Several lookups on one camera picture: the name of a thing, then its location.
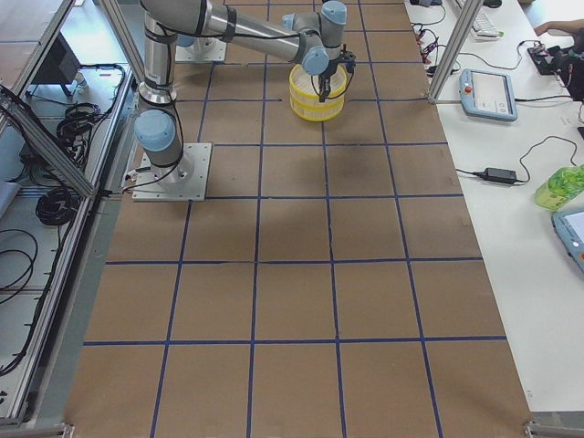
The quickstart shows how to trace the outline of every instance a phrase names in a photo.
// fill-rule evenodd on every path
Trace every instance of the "cardboard floor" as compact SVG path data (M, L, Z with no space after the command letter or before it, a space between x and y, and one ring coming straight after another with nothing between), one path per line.
M315 7L239 3L270 21ZM207 200L122 200L76 437L523 436L403 3L348 9L359 64L334 120L292 113L273 57L230 46L224 65L177 66L185 139L214 144Z

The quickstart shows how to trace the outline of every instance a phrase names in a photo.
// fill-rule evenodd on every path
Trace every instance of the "yellow bowl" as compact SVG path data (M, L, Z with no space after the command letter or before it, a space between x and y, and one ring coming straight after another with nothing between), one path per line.
M317 79L310 76L300 65L290 72L290 107L301 118L308 121L325 121L339 115L343 109L347 87L347 73L341 66L330 78L330 94L324 102L318 101L315 88Z

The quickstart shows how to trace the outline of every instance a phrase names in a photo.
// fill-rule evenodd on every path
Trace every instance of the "plastic bottle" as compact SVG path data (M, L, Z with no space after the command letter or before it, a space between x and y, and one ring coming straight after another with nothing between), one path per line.
M584 165L562 167L535 194L536 204L555 212L584 192Z
M83 94L88 87L88 82L85 80L83 73L80 71L77 72L75 75L75 80L77 81L77 89L79 94Z

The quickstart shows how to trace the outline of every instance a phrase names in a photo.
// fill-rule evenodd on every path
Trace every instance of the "keyboard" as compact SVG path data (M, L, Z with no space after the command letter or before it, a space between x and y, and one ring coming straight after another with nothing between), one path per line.
M466 3L466 0L451 1L458 12L463 10L463 6ZM471 27L471 34L474 39L480 41L495 41L503 36L503 32L498 30L488 15L481 10L478 11L476 18L474 19L473 27Z

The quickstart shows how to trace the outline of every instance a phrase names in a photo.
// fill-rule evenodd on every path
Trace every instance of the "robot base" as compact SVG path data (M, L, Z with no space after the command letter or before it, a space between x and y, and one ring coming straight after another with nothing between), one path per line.
M201 62L223 62L225 61L225 51L227 49L227 43L223 41L215 41L213 47L210 50L196 52L190 47L179 47L176 48L175 61L179 64L186 63L201 63Z
M194 174L191 178L177 186L175 190L170 190L153 182L154 175L152 173L139 173L136 184L148 183L148 185L133 190L132 199L135 202L204 201L211 148L211 143L185 143L183 153L194 162ZM150 166L150 160L146 154L143 155L140 166Z

